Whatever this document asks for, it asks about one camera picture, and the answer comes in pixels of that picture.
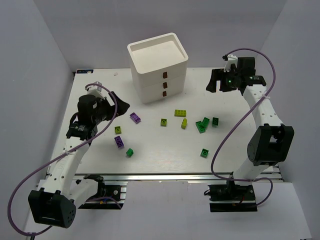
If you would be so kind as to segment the lime small lego brick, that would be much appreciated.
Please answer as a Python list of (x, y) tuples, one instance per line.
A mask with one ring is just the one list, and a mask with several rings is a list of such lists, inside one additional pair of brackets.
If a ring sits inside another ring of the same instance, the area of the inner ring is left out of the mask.
[(120, 126), (115, 126), (114, 127), (114, 132), (115, 132), (115, 134), (121, 134), (122, 133), (121, 127)]

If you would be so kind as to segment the lime square lego brick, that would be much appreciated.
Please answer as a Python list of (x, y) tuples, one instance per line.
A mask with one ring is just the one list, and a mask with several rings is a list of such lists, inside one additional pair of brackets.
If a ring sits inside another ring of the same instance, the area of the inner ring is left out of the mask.
[(160, 120), (160, 126), (161, 127), (166, 127), (167, 126), (167, 119), (166, 118), (162, 118)]

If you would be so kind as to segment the lime long lego brick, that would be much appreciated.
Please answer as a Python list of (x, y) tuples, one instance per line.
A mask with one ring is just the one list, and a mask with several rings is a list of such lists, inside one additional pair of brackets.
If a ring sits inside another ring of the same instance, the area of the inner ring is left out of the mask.
[(174, 110), (174, 116), (175, 117), (183, 117), (185, 118), (187, 115), (187, 111), (186, 110), (182, 110), (182, 109), (175, 109)]

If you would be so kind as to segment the white three-drawer storage box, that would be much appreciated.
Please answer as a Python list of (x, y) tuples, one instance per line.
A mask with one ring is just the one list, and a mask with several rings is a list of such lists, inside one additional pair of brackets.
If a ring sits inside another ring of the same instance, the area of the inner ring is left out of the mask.
[(143, 104), (184, 90), (189, 57), (173, 32), (127, 45), (133, 85)]

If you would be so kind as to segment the lime rounded lego piece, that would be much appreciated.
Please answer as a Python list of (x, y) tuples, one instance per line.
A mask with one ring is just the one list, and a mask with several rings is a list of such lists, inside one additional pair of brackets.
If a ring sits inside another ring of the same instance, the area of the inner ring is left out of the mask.
[(182, 120), (182, 123), (181, 123), (181, 128), (182, 129), (185, 129), (187, 127), (187, 124), (188, 124), (188, 120), (186, 118), (184, 118)]

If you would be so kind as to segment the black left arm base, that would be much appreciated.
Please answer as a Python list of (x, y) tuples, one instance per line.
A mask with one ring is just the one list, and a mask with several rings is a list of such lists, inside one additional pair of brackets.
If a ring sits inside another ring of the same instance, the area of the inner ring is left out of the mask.
[(91, 196), (89, 201), (82, 204), (79, 209), (120, 210), (123, 207), (121, 201), (124, 200), (124, 198), (121, 197), (121, 185), (105, 184), (104, 178), (96, 174), (87, 174), (83, 180), (94, 180), (98, 183), (98, 186), (97, 193)]

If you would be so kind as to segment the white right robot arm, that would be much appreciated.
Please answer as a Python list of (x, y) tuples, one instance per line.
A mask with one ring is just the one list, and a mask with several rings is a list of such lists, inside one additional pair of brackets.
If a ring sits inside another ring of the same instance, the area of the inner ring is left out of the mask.
[(265, 169), (285, 161), (295, 132), (280, 120), (267, 98), (267, 83), (256, 75), (255, 58), (229, 54), (223, 59), (225, 66), (212, 70), (206, 90), (215, 93), (219, 82), (221, 92), (240, 91), (252, 110), (256, 131), (247, 145), (247, 158), (229, 179), (249, 186)]

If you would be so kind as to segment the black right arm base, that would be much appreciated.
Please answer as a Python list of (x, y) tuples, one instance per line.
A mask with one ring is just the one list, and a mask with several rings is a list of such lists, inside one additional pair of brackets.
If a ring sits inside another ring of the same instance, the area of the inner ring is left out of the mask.
[(256, 196), (252, 185), (236, 185), (233, 181), (226, 184), (208, 185), (203, 193), (209, 196), (211, 213), (257, 212)]

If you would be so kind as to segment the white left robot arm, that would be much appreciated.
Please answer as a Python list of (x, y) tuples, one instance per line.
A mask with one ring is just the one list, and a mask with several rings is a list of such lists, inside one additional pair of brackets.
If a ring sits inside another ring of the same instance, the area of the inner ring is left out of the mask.
[(113, 117), (124, 115), (130, 105), (110, 92), (114, 105), (96, 90), (78, 99), (77, 112), (70, 119), (64, 156), (57, 161), (52, 173), (39, 190), (32, 190), (28, 203), (33, 219), (38, 224), (69, 228), (76, 210), (87, 200), (106, 196), (104, 178), (86, 175), (76, 187), (71, 188), (75, 173), (83, 156), (89, 150), (89, 139), (95, 137), (98, 125)]

